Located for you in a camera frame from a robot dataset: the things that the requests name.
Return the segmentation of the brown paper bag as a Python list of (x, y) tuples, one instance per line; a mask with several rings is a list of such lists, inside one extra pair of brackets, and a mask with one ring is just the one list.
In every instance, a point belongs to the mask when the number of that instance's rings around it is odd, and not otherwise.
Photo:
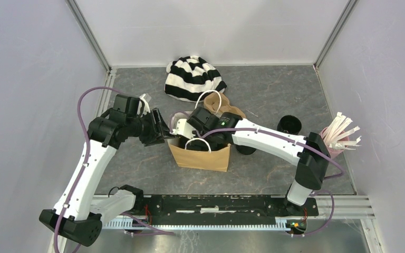
[[(179, 119), (186, 119), (188, 122), (190, 115), (190, 111), (174, 113), (169, 120), (170, 133), (172, 123)], [(176, 164), (181, 168), (226, 172), (230, 157), (230, 144), (211, 144), (200, 136), (199, 130), (196, 130), (196, 134), (197, 137), (193, 139), (172, 135), (172, 139), (167, 141)]]

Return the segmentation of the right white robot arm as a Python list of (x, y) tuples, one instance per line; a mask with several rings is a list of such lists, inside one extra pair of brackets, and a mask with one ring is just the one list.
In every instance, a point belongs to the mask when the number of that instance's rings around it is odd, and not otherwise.
[(317, 133), (305, 137), (279, 132), (230, 112), (216, 116), (202, 107), (196, 108), (186, 121), (209, 143), (246, 146), (296, 166), (294, 181), (283, 201), (290, 215), (299, 214), (310, 194), (322, 187), (331, 157)]

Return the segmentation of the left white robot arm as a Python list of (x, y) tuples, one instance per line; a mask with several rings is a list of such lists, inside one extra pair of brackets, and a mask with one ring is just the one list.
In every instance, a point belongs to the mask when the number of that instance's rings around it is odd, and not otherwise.
[(88, 247), (116, 216), (125, 211), (138, 215), (144, 210), (143, 191), (128, 185), (97, 204), (92, 200), (107, 165), (127, 138), (138, 138), (146, 147), (168, 138), (169, 129), (159, 110), (149, 107), (150, 99), (148, 94), (118, 94), (113, 107), (90, 122), (81, 158), (65, 192), (52, 209), (41, 211), (43, 225)]

